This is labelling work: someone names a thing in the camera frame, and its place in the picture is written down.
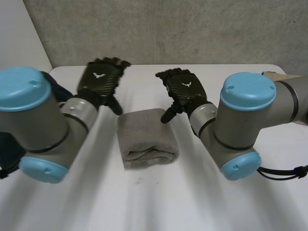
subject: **dark blue cloth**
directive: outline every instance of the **dark blue cloth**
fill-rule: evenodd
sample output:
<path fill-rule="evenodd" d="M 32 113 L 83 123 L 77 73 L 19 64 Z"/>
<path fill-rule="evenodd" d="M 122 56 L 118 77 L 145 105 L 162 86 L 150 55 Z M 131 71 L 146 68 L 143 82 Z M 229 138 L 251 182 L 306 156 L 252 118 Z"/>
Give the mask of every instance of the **dark blue cloth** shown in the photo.
<path fill-rule="evenodd" d="M 73 95 L 65 88 L 57 84 L 51 75 L 42 72 L 44 77 L 51 85 L 51 91 L 58 102 L 66 102 Z M 0 132 L 0 179 L 8 176 L 11 172 L 18 169 L 18 163 L 26 151 L 19 145 L 15 138 L 6 132 Z"/>

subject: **gray towel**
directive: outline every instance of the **gray towel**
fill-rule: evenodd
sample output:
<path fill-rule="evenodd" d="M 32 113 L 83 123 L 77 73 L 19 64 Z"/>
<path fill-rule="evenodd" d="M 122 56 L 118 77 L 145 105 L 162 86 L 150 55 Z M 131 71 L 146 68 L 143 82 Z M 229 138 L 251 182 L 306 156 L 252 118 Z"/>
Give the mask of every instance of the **gray towel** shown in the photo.
<path fill-rule="evenodd" d="M 156 108 L 119 116 L 117 137 L 124 168 L 168 164 L 179 156 L 170 124 L 160 122 L 164 109 Z"/>

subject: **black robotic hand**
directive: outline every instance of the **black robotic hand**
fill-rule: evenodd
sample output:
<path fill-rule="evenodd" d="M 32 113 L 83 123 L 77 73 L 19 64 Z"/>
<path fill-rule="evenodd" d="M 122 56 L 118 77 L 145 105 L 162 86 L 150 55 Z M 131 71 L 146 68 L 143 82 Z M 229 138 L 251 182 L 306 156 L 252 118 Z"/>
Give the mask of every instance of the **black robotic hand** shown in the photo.
<path fill-rule="evenodd" d="M 129 62 L 119 58 L 95 59 L 88 63 L 82 75 L 77 89 L 78 95 L 85 99 L 91 97 L 95 105 L 109 106 L 116 115 L 122 114 L 122 108 L 114 93 L 125 68 L 129 66 Z"/>
<path fill-rule="evenodd" d="M 177 113 L 186 112 L 190 117 L 198 106 L 209 103 L 201 82 L 189 70 L 176 68 L 159 72 L 155 76 L 163 81 L 168 95 L 174 100 L 171 107 L 162 116 L 162 123 L 168 123 Z"/>

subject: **white wall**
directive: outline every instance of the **white wall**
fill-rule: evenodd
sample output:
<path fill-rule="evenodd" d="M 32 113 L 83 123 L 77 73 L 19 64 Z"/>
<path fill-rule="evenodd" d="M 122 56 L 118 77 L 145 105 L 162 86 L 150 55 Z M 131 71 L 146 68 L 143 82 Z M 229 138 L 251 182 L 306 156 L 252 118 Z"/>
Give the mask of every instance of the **white wall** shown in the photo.
<path fill-rule="evenodd" d="M 0 69 L 10 66 L 52 69 L 22 0 L 0 0 Z"/>

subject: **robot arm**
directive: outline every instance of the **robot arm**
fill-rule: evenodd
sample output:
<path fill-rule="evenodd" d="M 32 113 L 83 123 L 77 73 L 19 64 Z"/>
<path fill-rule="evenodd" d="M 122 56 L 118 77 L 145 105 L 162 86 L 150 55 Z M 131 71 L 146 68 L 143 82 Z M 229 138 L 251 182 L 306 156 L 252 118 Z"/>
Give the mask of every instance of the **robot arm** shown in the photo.
<path fill-rule="evenodd" d="M 273 82 L 260 74 L 231 75 L 224 82 L 216 108 L 188 70 L 167 70 L 156 76 L 174 99 L 162 122 L 186 112 L 194 134 L 227 179 L 238 180 L 256 170 L 262 175 L 265 172 L 293 178 L 307 174 L 307 166 L 289 171 L 260 167 L 261 157 L 253 146 L 262 128 L 293 121 L 307 123 L 308 77 Z"/>
<path fill-rule="evenodd" d="M 124 69 L 117 58 L 88 64 L 78 94 L 59 110 L 49 83 L 32 68 L 17 67 L 0 73 L 0 130 L 11 133 L 27 153 L 19 168 L 43 182 L 59 183 L 72 165 L 93 126 L 101 105 L 122 113 L 114 98 Z"/>

